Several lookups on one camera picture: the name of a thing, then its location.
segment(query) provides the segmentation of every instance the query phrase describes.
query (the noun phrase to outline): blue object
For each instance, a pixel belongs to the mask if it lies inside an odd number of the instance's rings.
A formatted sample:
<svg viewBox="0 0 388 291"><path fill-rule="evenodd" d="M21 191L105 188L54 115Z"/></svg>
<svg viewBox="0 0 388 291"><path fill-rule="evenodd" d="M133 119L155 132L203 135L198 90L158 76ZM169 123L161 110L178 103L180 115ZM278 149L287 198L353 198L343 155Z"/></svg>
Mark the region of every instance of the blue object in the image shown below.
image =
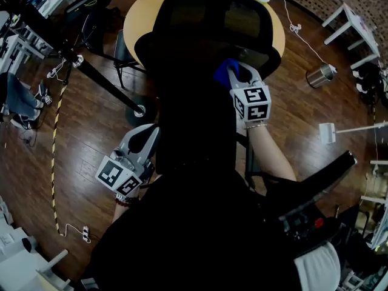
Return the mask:
<svg viewBox="0 0 388 291"><path fill-rule="evenodd" d="M213 79L221 83L221 85L227 87L229 90L232 89L232 85L229 81L229 75L227 67L230 66L234 68L239 76L239 64L238 61L232 58L226 59L214 72Z"/></svg>

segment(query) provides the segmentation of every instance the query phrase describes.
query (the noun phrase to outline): wooden floor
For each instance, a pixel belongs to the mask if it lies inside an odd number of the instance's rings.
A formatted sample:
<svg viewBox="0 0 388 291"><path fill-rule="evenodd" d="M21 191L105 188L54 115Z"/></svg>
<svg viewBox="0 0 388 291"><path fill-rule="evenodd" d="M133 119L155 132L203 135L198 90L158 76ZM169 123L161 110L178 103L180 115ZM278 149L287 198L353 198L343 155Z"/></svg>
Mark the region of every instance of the wooden floor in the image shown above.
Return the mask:
<svg viewBox="0 0 388 291"><path fill-rule="evenodd" d="M111 6L119 7L122 14L135 0L113 0ZM350 150L358 160L341 184L319 206L331 215L336 204L341 210L355 204L363 193L367 160L373 156L374 147L367 145L366 133L343 134L332 145L322 145L318 124L334 122L337 128L367 125L372 119L366 106L358 98L355 81L349 66L352 55L347 45L334 42L328 46L323 41L330 32L300 9L288 5L290 16L300 23L303 35L322 58L338 68L335 80L319 89L306 82L306 70L319 64L319 59L289 30L283 0L271 0L270 5L280 17L286 32L286 50L280 67L267 78L272 96L272 114L269 130L277 144L288 157L302 180L333 161L345 150ZM115 34L107 38L106 51L113 53ZM110 61L82 51L112 83L119 86L115 69ZM46 78L47 72L59 63L46 59L28 63L19 76L36 87L41 79L50 87L53 105L48 108L34 147L29 147L18 137L27 138L30 132L10 124L1 124L0 142L0 195L8 204L15 224L36 237L43 252L52 258L62 249L69 255L61 261L59 269L70 279L78 279L87 265L96 240L86 244L81 236L69 229L66 238L58 236L51 208L51 147L56 104L61 84ZM153 86L144 75L125 69L123 75L126 94L153 96ZM79 229L89 226L91 234L101 237L109 226L115 206L114 195L96 182L94 174L104 155L108 155L131 129L124 118L124 105L74 70L62 102L56 139L56 207L59 224L64 231L66 223ZM245 153L238 147L237 169L244 170Z"/></svg>

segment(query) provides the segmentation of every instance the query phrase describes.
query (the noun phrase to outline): person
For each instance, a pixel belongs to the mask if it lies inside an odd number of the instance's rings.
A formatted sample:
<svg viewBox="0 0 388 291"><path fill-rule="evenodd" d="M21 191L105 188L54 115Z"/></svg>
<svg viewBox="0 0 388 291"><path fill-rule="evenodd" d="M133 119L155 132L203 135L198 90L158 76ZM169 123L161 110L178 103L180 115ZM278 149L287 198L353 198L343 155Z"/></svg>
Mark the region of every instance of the person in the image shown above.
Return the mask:
<svg viewBox="0 0 388 291"><path fill-rule="evenodd" d="M12 73L0 74L0 104L4 104L9 114L0 114L0 122L9 122L15 115L35 121L41 114L43 102L35 99L30 90Z"/></svg>
<svg viewBox="0 0 388 291"><path fill-rule="evenodd" d="M255 125L247 132L262 171L296 180L265 125ZM242 177L224 166L182 165L150 184L140 201L118 201L89 264L99 288L335 290L340 268L333 247L294 260Z"/></svg>

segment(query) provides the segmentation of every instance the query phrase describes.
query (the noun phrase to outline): black pole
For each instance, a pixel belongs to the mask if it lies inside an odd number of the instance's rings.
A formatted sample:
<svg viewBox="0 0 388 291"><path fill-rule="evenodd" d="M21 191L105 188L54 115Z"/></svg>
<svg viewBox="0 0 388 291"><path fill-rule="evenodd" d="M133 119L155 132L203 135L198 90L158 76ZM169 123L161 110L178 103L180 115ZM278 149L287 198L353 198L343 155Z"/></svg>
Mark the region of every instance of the black pole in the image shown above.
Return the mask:
<svg viewBox="0 0 388 291"><path fill-rule="evenodd" d="M44 18L39 11L31 4L23 0L0 0L1 7L10 14L21 16L21 20L25 22L39 37L47 44L55 49L66 60L75 64L81 72L90 79L95 81L102 88L106 89L114 97L122 101L125 105L136 112L142 113L142 109L138 107L125 94L120 92L107 78L97 71L86 60L81 59L73 50L71 45L62 37L58 29L54 27L49 19Z"/></svg>

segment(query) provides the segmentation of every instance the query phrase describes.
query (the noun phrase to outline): white cloth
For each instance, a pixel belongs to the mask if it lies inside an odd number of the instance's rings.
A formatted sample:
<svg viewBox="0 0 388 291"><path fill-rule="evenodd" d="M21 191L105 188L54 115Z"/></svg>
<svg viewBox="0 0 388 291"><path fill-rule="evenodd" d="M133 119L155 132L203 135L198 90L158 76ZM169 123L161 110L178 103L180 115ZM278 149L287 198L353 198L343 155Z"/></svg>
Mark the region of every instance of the white cloth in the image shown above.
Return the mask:
<svg viewBox="0 0 388 291"><path fill-rule="evenodd" d="M327 243L294 260L302 291L335 291L340 283L340 259Z"/></svg>

